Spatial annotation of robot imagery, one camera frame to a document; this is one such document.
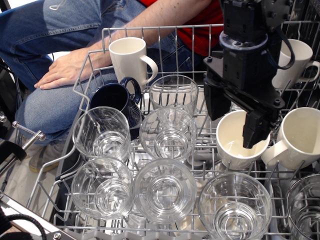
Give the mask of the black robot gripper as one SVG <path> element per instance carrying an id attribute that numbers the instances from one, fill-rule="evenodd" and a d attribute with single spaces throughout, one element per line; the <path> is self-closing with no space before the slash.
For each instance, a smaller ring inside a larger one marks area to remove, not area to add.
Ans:
<path id="1" fill-rule="evenodd" d="M 268 138 L 272 116 L 277 116 L 284 106 L 272 85 L 282 40 L 276 33 L 244 41 L 222 32 L 219 43 L 223 50 L 204 59 L 207 112 L 214 121 L 230 111 L 231 103 L 246 110 L 243 147 L 251 149 Z"/>

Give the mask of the person's bare forearm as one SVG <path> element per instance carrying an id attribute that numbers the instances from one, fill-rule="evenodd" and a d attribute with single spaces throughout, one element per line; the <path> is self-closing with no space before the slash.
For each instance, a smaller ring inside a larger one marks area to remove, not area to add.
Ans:
<path id="1" fill-rule="evenodd" d="M 182 26 L 199 15 L 210 3 L 210 0 L 157 0 L 123 26 L 128 29 L 132 28 L 129 29 L 128 32 L 117 30 L 112 33 L 111 36 L 95 43 L 88 49 L 93 51 L 101 50 L 103 47 L 107 48 L 110 40 L 115 41 L 126 36 L 142 37 L 146 44 L 150 46 L 158 40 L 157 30 L 154 29 L 155 27 Z M 144 33 L 138 30 L 138 28 L 144 27 L 152 27 L 153 29 L 148 29 Z"/>

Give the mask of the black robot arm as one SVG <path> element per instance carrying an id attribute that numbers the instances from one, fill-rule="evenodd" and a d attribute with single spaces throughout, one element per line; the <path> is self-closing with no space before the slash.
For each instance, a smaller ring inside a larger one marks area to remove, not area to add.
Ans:
<path id="1" fill-rule="evenodd" d="M 289 41 L 281 24 L 290 17 L 291 0 L 224 0 L 221 51 L 204 59 L 204 96 L 212 120 L 236 104 L 246 111 L 243 146 L 265 140 L 284 107 L 272 84 L 278 70 L 293 66 L 296 57 L 280 64 L 282 44 Z"/>

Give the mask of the person's hand on knee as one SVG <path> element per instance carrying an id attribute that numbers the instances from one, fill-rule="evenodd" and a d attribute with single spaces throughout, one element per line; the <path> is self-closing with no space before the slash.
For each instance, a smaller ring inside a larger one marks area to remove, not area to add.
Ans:
<path id="1" fill-rule="evenodd" d="M 36 89 L 50 90 L 73 85 L 83 65 L 83 60 L 91 49 L 89 47 L 73 50 L 55 60 L 48 72 L 34 85 Z"/>

